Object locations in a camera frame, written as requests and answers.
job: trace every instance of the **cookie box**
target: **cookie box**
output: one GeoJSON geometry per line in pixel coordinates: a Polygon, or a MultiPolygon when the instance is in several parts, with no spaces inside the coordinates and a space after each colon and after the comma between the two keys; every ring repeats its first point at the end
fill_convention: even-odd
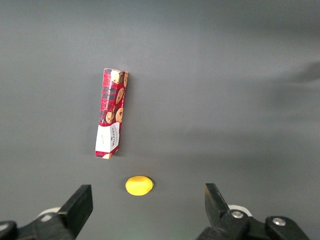
{"type": "Polygon", "coordinates": [[[97,158],[110,159],[118,151],[128,75],[127,71],[104,69],[95,142],[97,158]]]}

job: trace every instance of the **red cookie box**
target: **red cookie box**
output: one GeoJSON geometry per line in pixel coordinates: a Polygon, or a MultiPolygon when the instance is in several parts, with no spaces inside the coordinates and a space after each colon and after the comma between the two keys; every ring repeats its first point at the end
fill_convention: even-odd
{"type": "Polygon", "coordinates": [[[127,71],[104,69],[95,142],[97,158],[110,159],[118,151],[128,75],[127,71]]]}

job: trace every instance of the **lemon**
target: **lemon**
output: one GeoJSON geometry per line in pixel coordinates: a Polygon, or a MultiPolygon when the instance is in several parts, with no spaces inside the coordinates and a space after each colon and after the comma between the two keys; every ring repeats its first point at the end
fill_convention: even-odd
{"type": "Polygon", "coordinates": [[[131,195],[146,195],[154,187],[154,183],[146,176],[133,176],[125,183],[125,188],[131,195]]]}

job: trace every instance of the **white label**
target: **white label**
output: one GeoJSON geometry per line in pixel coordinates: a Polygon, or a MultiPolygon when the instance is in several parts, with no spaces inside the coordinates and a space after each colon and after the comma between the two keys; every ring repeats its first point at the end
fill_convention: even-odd
{"type": "Polygon", "coordinates": [[[98,152],[110,153],[119,145],[120,123],[115,122],[111,126],[98,125],[95,150],[98,152]]]}

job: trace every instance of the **yellow lemon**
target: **yellow lemon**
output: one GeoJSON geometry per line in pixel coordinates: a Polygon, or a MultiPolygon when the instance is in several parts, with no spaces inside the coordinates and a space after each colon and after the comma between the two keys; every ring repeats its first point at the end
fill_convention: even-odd
{"type": "Polygon", "coordinates": [[[135,196],[142,196],[150,192],[154,187],[154,183],[146,176],[133,176],[125,183],[128,193],[135,196]]]}

